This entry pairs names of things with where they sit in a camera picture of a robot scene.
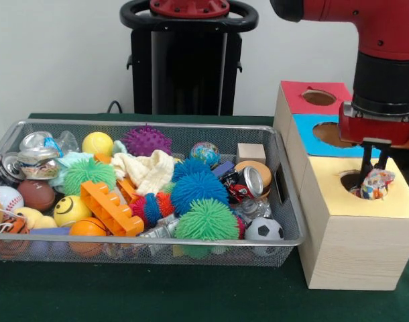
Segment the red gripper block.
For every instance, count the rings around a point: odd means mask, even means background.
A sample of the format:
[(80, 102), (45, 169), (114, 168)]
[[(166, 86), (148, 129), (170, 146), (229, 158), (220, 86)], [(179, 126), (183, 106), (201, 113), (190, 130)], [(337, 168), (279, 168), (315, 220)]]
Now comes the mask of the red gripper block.
[[(350, 102), (339, 108), (339, 137), (344, 142), (362, 144), (363, 157), (360, 170), (360, 184), (371, 172), (372, 145), (389, 144), (393, 148), (409, 148), (409, 115), (405, 117), (380, 117), (363, 114), (354, 109)], [(376, 169), (385, 170), (389, 157), (389, 146), (378, 146), (380, 150)]]

